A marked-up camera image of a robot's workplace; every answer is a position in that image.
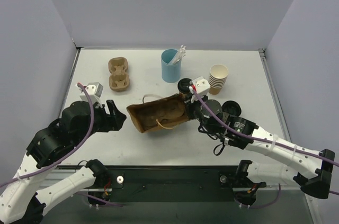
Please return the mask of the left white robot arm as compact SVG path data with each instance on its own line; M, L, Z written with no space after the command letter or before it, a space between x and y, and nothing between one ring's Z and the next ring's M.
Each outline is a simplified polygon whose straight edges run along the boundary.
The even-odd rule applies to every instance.
M69 177L41 190L40 184L59 163L96 132L119 131L126 120L113 100L105 105L76 101L60 118L38 131L26 149L16 175L1 194L1 223L40 223L56 205L78 191L103 187L108 169L92 159Z

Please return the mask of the black plastic cup lid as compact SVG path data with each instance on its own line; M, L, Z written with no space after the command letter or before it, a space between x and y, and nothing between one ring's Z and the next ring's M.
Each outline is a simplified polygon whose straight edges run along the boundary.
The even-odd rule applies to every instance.
M190 92L189 87L192 85L192 79L182 78L178 81L177 89L182 94L188 94Z

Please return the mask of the brown paper bag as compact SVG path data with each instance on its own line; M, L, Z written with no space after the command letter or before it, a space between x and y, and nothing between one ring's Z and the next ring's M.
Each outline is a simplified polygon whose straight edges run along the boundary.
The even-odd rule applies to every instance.
M171 130L190 119L185 109L185 95L177 93L158 100L127 107L133 125L141 133Z

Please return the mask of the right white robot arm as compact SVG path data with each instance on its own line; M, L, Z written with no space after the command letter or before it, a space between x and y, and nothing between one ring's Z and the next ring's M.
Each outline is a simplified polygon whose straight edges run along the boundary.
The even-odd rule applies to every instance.
M280 138L256 123L222 110L221 104L206 96L188 94L184 105L189 118L198 120L200 133L220 140L219 156L226 146L252 151L278 162L277 165L242 160L234 180L242 186L250 182L298 185L302 192L318 199L330 194L335 153L329 149L311 150Z

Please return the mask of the pulp cup carrier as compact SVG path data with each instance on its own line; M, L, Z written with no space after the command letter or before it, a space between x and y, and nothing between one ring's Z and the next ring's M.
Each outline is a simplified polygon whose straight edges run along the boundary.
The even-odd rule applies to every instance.
M141 124L145 130L163 127L163 121L170 122L180 118L184 114L184 107L182 104L170 102L158 106L148 106L140 112Z

